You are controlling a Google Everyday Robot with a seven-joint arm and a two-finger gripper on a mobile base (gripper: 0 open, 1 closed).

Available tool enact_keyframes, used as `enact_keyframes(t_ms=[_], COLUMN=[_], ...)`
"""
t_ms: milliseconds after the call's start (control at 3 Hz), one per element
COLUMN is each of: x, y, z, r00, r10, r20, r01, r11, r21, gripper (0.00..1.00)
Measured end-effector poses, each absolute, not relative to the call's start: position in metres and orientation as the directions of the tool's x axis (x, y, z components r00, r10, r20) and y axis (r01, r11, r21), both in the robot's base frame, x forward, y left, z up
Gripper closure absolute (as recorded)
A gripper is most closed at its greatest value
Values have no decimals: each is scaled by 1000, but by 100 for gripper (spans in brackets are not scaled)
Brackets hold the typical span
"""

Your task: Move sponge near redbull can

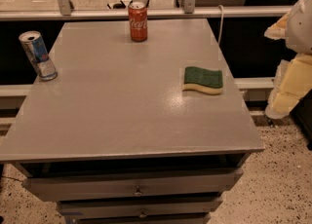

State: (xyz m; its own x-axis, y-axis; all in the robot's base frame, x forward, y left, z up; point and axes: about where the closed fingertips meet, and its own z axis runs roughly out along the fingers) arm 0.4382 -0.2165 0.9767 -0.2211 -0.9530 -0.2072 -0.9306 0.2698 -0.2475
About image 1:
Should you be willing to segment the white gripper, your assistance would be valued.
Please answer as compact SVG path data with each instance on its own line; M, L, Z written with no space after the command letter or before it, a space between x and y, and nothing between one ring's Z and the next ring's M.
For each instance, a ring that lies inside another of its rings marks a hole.
M264 32L266 38L286 37L286 46L297 52L291 61L281 60L268 98L265 115L270 119L288 116L312 90L312 0L298 0Z

